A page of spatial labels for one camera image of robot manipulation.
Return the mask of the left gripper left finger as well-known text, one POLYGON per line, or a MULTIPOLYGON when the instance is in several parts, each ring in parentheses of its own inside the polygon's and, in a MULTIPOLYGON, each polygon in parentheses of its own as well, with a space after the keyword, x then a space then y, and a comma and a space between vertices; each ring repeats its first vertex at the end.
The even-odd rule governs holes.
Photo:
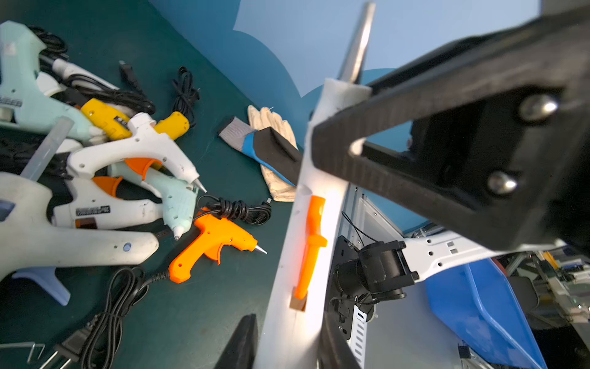
POLYGON ((221 353, 215 369, 252 369, 258 349, 258 320, 244 315, 221 353))

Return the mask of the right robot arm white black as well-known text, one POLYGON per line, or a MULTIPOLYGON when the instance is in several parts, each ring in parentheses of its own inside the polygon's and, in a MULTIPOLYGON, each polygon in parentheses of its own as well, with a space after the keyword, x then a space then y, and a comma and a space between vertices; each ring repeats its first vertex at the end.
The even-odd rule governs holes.
POLYGON ((404 288, 454 267, 517 252, 545 252, 564 245, 564 241, 556 240, 494 251, 451 231, 425 238, 378 241, 361 248, 352 260, 336 265, 332 282, 341 297, 371 305, 405 298, 404 288))

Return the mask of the white glue gun red switch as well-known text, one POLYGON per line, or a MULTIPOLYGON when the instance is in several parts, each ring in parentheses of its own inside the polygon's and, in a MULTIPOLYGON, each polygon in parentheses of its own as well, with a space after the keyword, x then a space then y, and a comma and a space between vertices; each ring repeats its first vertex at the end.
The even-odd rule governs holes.
POLYGON ((122 178, 72 178, 65 182, 72 201, 54 207, 52 224, 63 228, 115 230, 149 224, 162 218, 161 204, 116 196, 122 178))

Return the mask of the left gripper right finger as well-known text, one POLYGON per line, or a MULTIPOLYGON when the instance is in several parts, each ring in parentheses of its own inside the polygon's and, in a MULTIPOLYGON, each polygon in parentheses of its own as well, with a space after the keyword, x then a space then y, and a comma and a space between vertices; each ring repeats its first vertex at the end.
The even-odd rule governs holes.
POLYGON ((589 7, 465 38, 315 127, 314 166, 495 251, 589 249, 589 7))

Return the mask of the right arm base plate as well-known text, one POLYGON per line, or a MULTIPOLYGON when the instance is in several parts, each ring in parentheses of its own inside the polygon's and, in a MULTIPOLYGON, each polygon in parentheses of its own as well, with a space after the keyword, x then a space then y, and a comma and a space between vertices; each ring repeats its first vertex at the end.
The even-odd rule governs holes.
POLYGON ((352 297, 341 291, 337 270, 342 264, 357 259, 358 252, 352 242, 343 235, 338 236, 330 266, 324 310, 336 322, 341 334, 347 341, 350 340, 353 331, 354 303, 350 301, 352 297))

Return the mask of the white glue gun orange trigger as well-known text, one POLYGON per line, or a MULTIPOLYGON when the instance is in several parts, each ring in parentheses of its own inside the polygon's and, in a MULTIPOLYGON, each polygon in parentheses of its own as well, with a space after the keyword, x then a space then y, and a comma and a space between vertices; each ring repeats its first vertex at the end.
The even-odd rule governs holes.
POLYGON ((202 191, 205 189, 194 164, 176 142, 147 124, 135 127, 130 138, 72 152, 67 168, 75 177, 91 179, 99 169, 130 158, 156 159, 176 178, 195 184, 202 191))

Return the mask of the small mint glue gun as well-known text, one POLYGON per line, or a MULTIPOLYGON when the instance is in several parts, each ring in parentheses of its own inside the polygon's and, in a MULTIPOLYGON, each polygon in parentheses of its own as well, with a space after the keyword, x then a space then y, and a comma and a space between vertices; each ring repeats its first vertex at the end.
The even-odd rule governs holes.
POLYGON ((161 199, 162 219, 175 240, 187 233, 193 224, 198 189, 178 178, 167 176, 152 165, 161 163, 150 158, 131 158, 109 165, 111 177, 149 190, 161 199))

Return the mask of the small white orange-trigger glue gun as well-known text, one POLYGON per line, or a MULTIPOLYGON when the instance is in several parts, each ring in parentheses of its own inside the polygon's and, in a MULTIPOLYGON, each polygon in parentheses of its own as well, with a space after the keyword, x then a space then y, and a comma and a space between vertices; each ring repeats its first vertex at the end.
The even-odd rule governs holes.
POLYGON ((348 183, 312 162, 313 130, 370 88, 327 79, 308 124, 297 194, 255 355, 255 368, 317 367, 327 280, 348 183))

